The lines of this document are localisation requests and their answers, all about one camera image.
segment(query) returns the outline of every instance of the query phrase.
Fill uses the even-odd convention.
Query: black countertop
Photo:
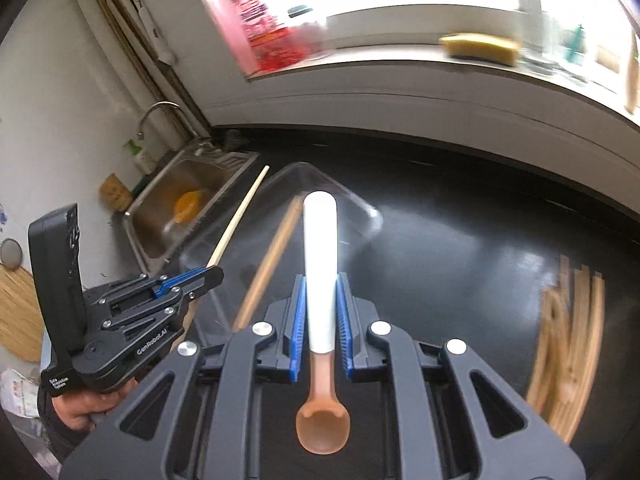
[[[343,269],[354,295],[373,301],[383,319],[416,339],[462,338],[521,394],[536,351],[540,292],[555,283],[560,254],[572,267],[601,272],[604,341],[573,446],[590,474],[610,462],[639,411],[635,219],[579,186],[442,146],[343,132],[244,134],[260,159],[225,199],[229,206],[264,164],[270,174],[300,160],[315,165],[382,213],[380,233]],[[175,260],[168,270],[177,272]],[[308,376],[293,387],[265,387],[264,480],[381,477],[377,388],[337,376],[352,430],[347,446],[331,457],[311,455],[297,443],[294,420]]]

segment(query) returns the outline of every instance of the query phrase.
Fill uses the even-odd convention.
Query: stainless steel sink
[[[255,153],[223,153],[195,140],[149,183],[125,213],[124,229],[140,267],[157,273],[216,200],[256,159]],[[204,206],[189,223],[174,221],[174,205],[199,190]]]

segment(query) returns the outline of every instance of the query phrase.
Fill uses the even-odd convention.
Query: blue rubber grip
[[[156,290],[156,299],[168,293],[171,290],[172,286],[182,285],[182,282],[184,280],[188,280],[191,276],[194,276],[197,273],[202,272],[206,268],[207,267],[199,267],[197,269],[190,270],[189,272],[185,272],[180,276],[176,276],[175,278],[171,278],[170,280],[165,280],[164,283],[162,283],[162,286],[158,290]]]
[[[353,373],[353,336],[347,311],[347,299],[344,295],[344,285],[338,275],[335,280],[335,309],[338,315],[338,333],[340,335],[340,354],[342,355],[342,367],[347,379],[351,379]]]
[[[300,363],[302,361],[302,347],[305,342],[305,317],[306,317],[306,278],[302,276],[298,298],[296,299],[296,313],[293,318],[291,331],[291,363],[289,373],[293,383],[298,381]]]

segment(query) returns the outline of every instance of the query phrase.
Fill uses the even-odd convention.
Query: silver screw
[[[391,332],[391,325],[386,321],[374,321],[371,323],[371,331],[375,335],[387,335]]]
[[[198,345],[193,341],[183,341],[178,345],[178,354],[188,357],[196,353]]]
[[[254,324],[251,330],[254,331],[255,335],[269,335],[273,331],[273,326],[271,326],[271,323],[267,323],[266,321],[259,321]]]
[[[466,343],[462,339],[449,339],[447,341],[447,350],[455,355],[462,355],[466,352]]]

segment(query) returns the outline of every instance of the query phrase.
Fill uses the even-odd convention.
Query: faucet
[[[180,108],[180,105],[177,105],[176,103],[172,103],[171,101],[158,101],[157,103],[152,104],[146,110],[146,112],[142,115],[142,117],[138,121],[138,132],[136,134],[137,138],[139,138],[140,140],[145,138],[145,133],[142,130],[142,128],[145,125],[146,118],[148,118],[151,112],[156,110],[156,108],[174,108],[175,110],[180,112],[180,115],[182,116],[184,123],[187,124],[187,126],[189,127],[190,134],[193,136],[193,138],[198,140],[204,140],[204,137],[202,137],[193,127],[193,125],[191,124],[191,121],[189,120],[187,115],[184,113],[184,110]]]

